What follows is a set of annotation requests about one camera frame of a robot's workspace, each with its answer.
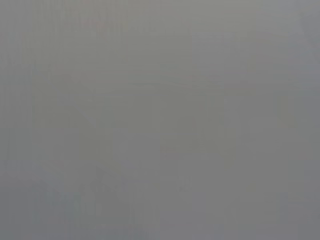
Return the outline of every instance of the fog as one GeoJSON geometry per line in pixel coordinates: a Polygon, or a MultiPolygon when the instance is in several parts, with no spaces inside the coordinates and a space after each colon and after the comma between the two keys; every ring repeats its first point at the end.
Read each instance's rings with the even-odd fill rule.
{"type": "Polygon", "coordinates": [[[316,0],[2,0],[0,238],[319,239],[319,64],[316,0]]]}

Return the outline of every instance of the gray background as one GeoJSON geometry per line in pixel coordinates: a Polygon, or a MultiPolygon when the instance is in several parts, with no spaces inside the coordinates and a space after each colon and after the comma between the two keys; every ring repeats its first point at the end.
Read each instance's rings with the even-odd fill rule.
{"type": "Polygon", "coordinates": [[[0,239],[318,240],[320,2],[0,1],[0,239]]]}

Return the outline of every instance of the gray surface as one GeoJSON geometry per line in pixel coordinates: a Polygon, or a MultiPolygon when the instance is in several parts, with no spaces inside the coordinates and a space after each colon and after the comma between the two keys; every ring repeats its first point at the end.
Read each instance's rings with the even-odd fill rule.
{"type": "Polygon", "coordinates": [[[319,12],[0,1],[0,239],[318,240],[319,12]]]}

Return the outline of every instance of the overcast sky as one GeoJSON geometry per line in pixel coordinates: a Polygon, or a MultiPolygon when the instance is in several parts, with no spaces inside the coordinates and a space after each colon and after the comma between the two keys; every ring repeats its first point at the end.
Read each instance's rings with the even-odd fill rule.
{"type": "Polygon", "coordinates": [[[319,239],[319,26],[317,0],[0,1],[0,208],[43,203],[0,238],[60,229],[53,201],[59,239],[319,239]]]}

